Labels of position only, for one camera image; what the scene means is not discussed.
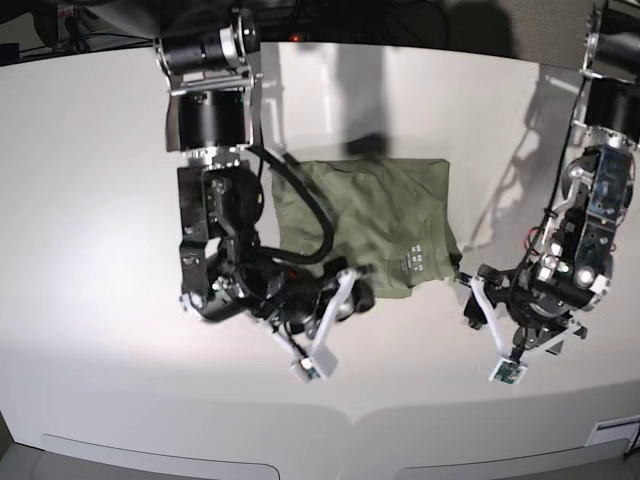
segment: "table surface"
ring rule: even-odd
[[[463,268],[520,258],[576,72],[350,45],[266,45],[262,62],[268,146],[332,160],[384,138],[391,158],[445,158]],[[337,371],[302,385],[250,319],[206,325],[177,302],[182,159],[164,151],[167,98],[151,50],[0,70],[0,409],[16,441],[41,447],[50,434],[266,463],[283,479],[382,479],[575,448],[595,420],[636,413],[635,206],[613,291],[584,316],[589,339],[540,358],[521,385],[487,382],[489,332],[465,327],[468,292],[446,281],[337,326]],[[259,228],[276,245],[269,185]],[[547,433],[558,408],[566,428]]]

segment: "folded shirt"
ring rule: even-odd
[[[296,172],[332,219],[334,248],[350,265],[372,265],[381,298],[404,298],[412,287],[454,275],[461,255],[447,220],[449,163],[388,159],[302,162]],[[312,253],[322,229],[293,188],[273,177],[281,248]]]

